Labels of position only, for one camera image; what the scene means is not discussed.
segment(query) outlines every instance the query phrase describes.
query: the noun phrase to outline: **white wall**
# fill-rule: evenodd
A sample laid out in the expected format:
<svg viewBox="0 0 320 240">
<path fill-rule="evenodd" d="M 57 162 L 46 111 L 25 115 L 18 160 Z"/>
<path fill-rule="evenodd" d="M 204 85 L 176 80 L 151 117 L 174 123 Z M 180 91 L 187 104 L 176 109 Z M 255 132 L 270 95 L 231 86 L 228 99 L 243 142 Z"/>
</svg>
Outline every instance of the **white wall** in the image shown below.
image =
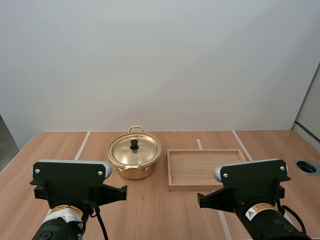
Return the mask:
<svg viewBox="0 0 320 240">
<path fill-rule="evenodd" d="M 0 114 L 41 131 L 289 129 L 318 0 L 4 0 Z"/>
</svg>

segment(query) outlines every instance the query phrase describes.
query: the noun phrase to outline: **warning label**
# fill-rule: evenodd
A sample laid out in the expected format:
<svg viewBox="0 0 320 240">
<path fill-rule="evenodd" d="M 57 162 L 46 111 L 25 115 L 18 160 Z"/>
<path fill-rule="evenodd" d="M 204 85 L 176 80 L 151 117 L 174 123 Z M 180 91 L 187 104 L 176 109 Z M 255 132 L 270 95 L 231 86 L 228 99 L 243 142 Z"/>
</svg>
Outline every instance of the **warning label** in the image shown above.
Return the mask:
<svg viewBox="0 0 320 240">
<path fill-rule="evenodd" d="M 246 211 L 245 215 L 251 221 L 255 215 L 257 215 L 258 213 L 260 213 L 264 210 L 277 211 L 277 209 L 269 203 L 258 203 L 256 205 L 250 207 L 249 210 Z"/>
<path fill-rule="evenodd" d="M 62 209 L 67 209 L 68 205 L 60 205 L 60 206 L 56 206 L 55 208 L 52 209 L 52 211 L 50 212 L 50 214 L 53 214 L 55 212 L 58 212 Z M 82 218 L 82 215 L 84 214 L 79 208 L 75 207 L 75 206 L 70 206 L 70 208 L 76 213 L 78 214 L 78 216 L 80 218 Z"/>
</svg>

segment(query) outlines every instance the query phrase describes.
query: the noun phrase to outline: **pot lid knob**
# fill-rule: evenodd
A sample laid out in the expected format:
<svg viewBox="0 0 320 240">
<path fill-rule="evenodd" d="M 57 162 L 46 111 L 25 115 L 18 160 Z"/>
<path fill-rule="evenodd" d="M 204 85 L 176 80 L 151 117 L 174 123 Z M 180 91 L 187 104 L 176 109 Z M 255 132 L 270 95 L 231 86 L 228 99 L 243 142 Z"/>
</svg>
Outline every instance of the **pot lid knob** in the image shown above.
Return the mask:
<svg viewBox="0 0 320 240">
<path fill-rule="evenodd" d="M 132 140 L 130 141 L 130 143 L 131 143 L 131 146 L 130 146 L 130 149 L 131 149 L 131 150 L 138 150 L 138 148 L 139 148 L 139 146 L 138 146 L 138 140 L 132 139 Z"/>
</svg>

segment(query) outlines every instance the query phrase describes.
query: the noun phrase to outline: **black cable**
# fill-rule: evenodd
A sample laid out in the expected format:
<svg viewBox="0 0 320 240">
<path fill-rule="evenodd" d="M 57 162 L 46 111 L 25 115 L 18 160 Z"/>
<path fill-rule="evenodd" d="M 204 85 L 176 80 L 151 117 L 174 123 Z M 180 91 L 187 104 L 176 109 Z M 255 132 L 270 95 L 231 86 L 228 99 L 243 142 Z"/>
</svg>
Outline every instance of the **black cable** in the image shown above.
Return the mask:
<svg viewBox="0 0 320 240">
<path fill-rule="evenodd" d="M 284 210 L 286 210 L 286 211 L 288 211 L 289 213 L 291 213 L 292 216 L 295 217 L 295 219 L 298 221 L 298 223 L 299 223 L 300 226 L 301 226 L 302 232 L 305 233 L 305 234 L 307 234 L 306 227 L 305 227 L 304 223 L 302 222 L 301 218 L 300 218 L 290 207 L 288 207 L 288 206 L 286 206 L 286 205 L 282 205 L 281 207 L 282 207 Z"/>
<path fill-rule="evenodd" d="M 94 209 L 95 215 L 92 215 L 92 213 L 91 213 L 90 217 L 91 218 L 94 218 L 94 217 L 98 218 L 98 221 L 99 221 L 102 233 L 103 233 L 104 240 L 109 240 L 106 227 L 105 227 L 104 222 L 103 222 L 103 220 L 101 218 L 101 215 L 100 215 L 100 208 L 99 208 L 98 204 L 95 203 L 94 201 L 89 200 L 89 199 L 85 199 L 85 198 L 82 198 L 82 197 L 75 197 L 69 202 L 68 208 L 70 208 L 72 202 L 75 202 L 77 200 L 79 202 L 84 203 L 84 204 L 88 204 L 89 206 L 91 206 Z"/>
<path fill-rule="evenodd" d="M 292 214 L 292 216 L 295 217 L 295 219 L 298 221 L 298 223 L 300 224 L 301 226 L 301 231 L 305 234 L 307 234 L 307 231 L 306 231 L 306 227 L 304 225 L 304 222 L 301 220 L 301 218 L 298 216 L 298 214 L 296 214 L 290 207 L 286 206 L 286 205 L 281 205 L 280 203 L 280 199 L 277 199 L 276 200 L 276 205 L 278 207 L 278 210 L 279 212 L 282 214 L 282 215 L 285 215 L 285 212 L 288 211 L 289 213 Z"/>
<path fill-rule="evenodd" d="M 96 215 L 96 217 L 98 218 L 98 221 L 99 221 L 99 223 L 100 223 L 100 227 L 101 227 L 101 229 L 102 229 L 104 239 L 105 239 L 105 240 L 109 240 L 108 235 L 107 235 L 107 230 L 106 230 L 106 228 L 105 228 L 104 222 L 102 221 L 102 218 L 101 218 L 100 213 L 96 213 L 95 215 Z"/>
</svg>

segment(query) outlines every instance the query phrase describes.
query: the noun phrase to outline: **wooden tray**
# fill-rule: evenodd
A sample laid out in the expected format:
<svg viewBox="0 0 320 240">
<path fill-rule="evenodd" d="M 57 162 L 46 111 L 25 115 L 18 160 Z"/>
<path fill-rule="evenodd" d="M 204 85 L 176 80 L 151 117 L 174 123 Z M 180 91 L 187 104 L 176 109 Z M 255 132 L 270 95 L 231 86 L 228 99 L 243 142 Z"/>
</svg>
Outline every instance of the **wooden tray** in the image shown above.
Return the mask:
<svg viewBox="0 0 320 240">
<path fill-rule="evenodd" d="M 169 191 L 216 191 L 223 187 L 214 178 L 220 165 L 246 162 L 239 149 L 169 149 Z"/>
</svg>

